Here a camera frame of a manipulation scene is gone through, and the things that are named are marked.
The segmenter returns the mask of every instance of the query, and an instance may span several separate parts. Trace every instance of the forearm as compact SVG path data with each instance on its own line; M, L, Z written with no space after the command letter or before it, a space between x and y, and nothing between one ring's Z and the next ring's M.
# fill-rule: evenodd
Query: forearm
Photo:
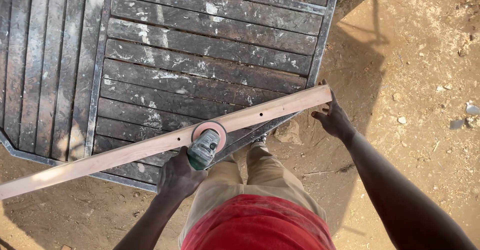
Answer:
M344 141L398 249L476 249L461 228L359 133Z
M114 250L153 249L165 225L182 203L175 193L160 193Z

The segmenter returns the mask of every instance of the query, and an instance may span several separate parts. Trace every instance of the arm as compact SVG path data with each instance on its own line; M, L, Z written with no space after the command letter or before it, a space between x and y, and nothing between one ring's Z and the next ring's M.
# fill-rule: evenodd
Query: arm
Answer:
M173 213L206 177L207 171L190 166L187 147L183 146L178 155L170 158L160 169L157 196L114 250L153 249Z
M357 132L332 91L327 114L312 112L352 156L375 210L397 249L476 249L439 206L405 178Z

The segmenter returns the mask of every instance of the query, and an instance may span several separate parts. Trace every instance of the red shirt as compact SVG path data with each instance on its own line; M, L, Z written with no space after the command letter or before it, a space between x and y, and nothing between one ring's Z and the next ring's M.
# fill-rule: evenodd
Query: red shirt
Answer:
M204 215L182 250L335 250L325 221L290 201L238 195Z

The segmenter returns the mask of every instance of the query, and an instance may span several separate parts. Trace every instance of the khaki pants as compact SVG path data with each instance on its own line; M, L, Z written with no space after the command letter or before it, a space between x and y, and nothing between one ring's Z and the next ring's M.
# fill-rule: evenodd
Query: khaki pants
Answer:
M325 210L303 190L300 180L268 152L264 143L256 142L248 151L247 173L248 180L244 185L233 156L213 165L208 177L198 187L187 222L178 238L180 248L187 233L202 216L240 194L283 198L326 219Z

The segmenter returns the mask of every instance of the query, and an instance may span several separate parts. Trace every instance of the hand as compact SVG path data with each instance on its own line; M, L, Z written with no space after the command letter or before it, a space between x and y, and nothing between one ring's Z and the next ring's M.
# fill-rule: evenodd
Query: hand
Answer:
M318 85L328 85L326 80L322 80ZM337 102L337 97L330 88L332 93L332 101L328 102L329 108L322 109L326 114L314 111L311 116L321 122L321 125L330 135L347 142L352 139L357 130L353 127L346 112L340 107Z
M178 155L171 157L160 168L160 180L156 185L156 193L173 192L182 198L187 198L195 192L207 175L206 170L195 170L190 166L187 147L183 146Z

